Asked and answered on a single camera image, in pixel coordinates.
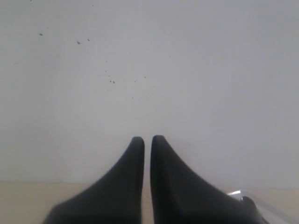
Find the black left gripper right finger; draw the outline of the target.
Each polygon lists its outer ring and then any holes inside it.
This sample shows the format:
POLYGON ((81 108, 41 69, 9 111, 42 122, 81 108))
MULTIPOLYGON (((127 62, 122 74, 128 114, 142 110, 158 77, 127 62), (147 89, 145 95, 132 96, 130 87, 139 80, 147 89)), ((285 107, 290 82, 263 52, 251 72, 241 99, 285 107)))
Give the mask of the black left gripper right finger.
POLYGON ((156 224, 261 224, 249 198, 228 196, 193 172, 166 138, 152 139, 150 187, 156 224))

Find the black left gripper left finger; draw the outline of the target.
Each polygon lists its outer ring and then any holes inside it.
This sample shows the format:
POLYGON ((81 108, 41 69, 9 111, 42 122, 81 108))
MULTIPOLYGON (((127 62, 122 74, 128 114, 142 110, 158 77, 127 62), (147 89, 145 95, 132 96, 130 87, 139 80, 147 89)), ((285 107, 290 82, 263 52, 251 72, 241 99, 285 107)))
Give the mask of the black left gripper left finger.
POLYGON ((116 164, 97 182, 54 206, 45 224, 140 224, 144 141, 133 137, 116 164))

